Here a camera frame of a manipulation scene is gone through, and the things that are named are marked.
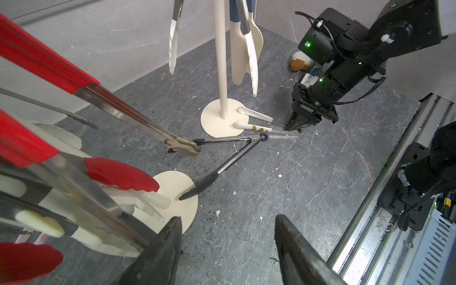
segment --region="white cable clip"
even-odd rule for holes
[[[394,40],[391,38],[391,36],[389,34],[384,34],[381,38],[380,38],[381,41],[385,42],[385,43],[392,43],[394,42]]]

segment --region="black silicone tongs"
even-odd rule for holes
[[[198,183],[198,185],[189,192],[184,193],[179,200],[185,200],[190,197],[193,197],[204,190],[206,190],[209,186],[211,186],[218,176],[230,168],[233,164],[235,164],[238,160],[240,160],[247,152],[249,152],[252,148],[254,148],[260,141],[267,141],[268,135],[265,133],[261,133],[259,135],[243,135],[243,136],[231,136],[231,137],[224,137],[224,138],[215,138],[215,139],[197,139],[193,140],[196,145],[205,145],[205,144],[218,144],[218,143],[227,143],[227,142],[235,142],[235,141],[247,141],[247,145],[236,152],[230,159],[228,159],[221,167],[219,167],[216,171],[209,174],[204,178],[203,181]]]

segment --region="white pole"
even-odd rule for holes
[[[218,92],[220,93],[220,115],[228,117],[227,48],[225,39],[225,1],[212,0],[214,10],[215,50],[217,54]]]

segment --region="round white base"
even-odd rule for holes
[[[166,209],[154,206],[165,219],[164,222],[160,223],[159,221],[150,218],[148,214],[138,208],[135,208],[133,216],[156,233],[161,231],[172,217],[181,217],[182,233],[185,233],[197,214],[198,195],[183,201],[179,200],[179,197],[195,187],[195,184],[190,177],[180,171],[165,171],[155,175],[153,178],[160,185],[160,189],[158,189],[157,193],[171,200],[170,206]]]
[[[220,116],[220,99],[212,101],[201,112],[202,128],[214,138],[240,135],[244,130],[233,127],[233,123],[238,121],[249,123],[249,116],[238,112],[238,108],[243,106],[241,102],[228,98],[228,117],[224,120]]]

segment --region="blue handle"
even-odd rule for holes
[[[249,10],[249,13],[254,12],[254,0],[247,0],[247,9]]]
[[[239,18],[238,7],[236,6],[236,0],[229,0],[229,20],[234,23],[241,21]]]

